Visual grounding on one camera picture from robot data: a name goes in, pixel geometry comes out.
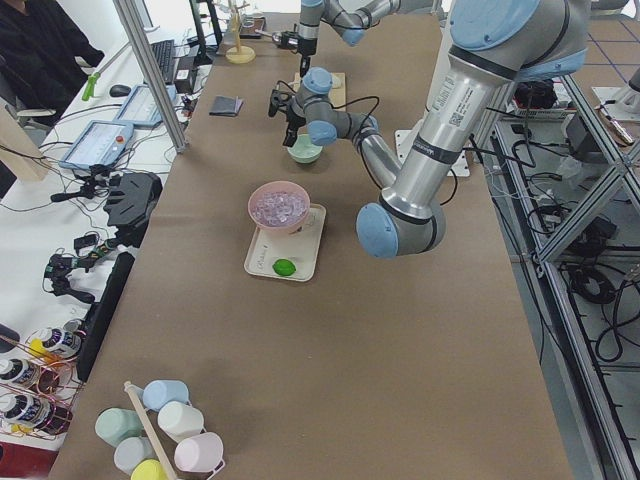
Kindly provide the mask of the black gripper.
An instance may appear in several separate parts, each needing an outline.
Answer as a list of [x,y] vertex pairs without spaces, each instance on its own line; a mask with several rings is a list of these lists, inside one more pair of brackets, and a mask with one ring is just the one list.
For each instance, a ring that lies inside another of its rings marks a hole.
[[318,30],[282,31],[279,35],[278,46],[280,48],[296,51],[302,55],[299,74],[305,76],[310,68],[310,56],[317,53]]
[[268,116],[273,118],[277,113],[286,117],[287,129],[284,146],[293,147],[298,138],[298,130],[306,124],[305,117],[297,104],[295,93],[282,91],[278,88],[271,90],[269,96]]

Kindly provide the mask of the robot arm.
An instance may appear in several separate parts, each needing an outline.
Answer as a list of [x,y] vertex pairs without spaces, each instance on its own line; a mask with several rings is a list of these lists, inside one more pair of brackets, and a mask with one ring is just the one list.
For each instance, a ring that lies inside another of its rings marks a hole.
[[365,32],[384,17],[413,13],[432,13],[439,20],[445,18],[441,1],[375,0],[353,12],[347,11],[338,0],[302,1],[294,30],[289,37],[281,33],[280,43],[283,48],[300,55],[299,75],[304,77],[311,67],[312,57],[317,53],[321,23],[331,27],[347,45],[355,46]]
[[283,112],[285,146],[300,129],[325,146],[352,142],[380,186],[376,202],[361,208],[356,232],[377,258],[419,254],[436,247],[445,218],[436,194],[495,92],[513,82],[573,73],[586,58],[591,5],[587,1],[459,1],[448,15],[449,69],[427,108],[407,155],[398,157],[368,114],[335,109],[330,73],[311,65],[320,26],[327,23],[356,44],[381,18],[402,11],[400,1],[374,1],[352,13],[337,1],[305,1],[297,29],[301,81],[292,95],[273,93],[271,113]]

